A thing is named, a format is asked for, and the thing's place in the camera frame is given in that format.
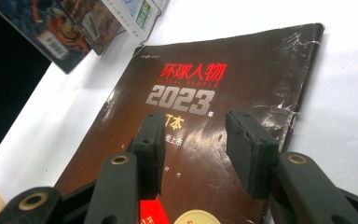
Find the white surface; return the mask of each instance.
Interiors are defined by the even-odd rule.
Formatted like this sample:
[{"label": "white surface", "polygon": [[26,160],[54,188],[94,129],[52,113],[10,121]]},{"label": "white surface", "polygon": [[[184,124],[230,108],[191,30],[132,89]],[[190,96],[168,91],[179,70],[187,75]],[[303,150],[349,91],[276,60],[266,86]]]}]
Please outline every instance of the white surface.
[{"label": "white surface", "polygon": [[[171,0],[146,44],[309,22],[324,24],[324,39],[289,149],[312,157],[338,187],[358,195],[358,1]],[[0,145],[4,201],[55,184],[137,46],[126,37],[103,57],[91,53],[70,76],[55,65],[46,72]]]}]

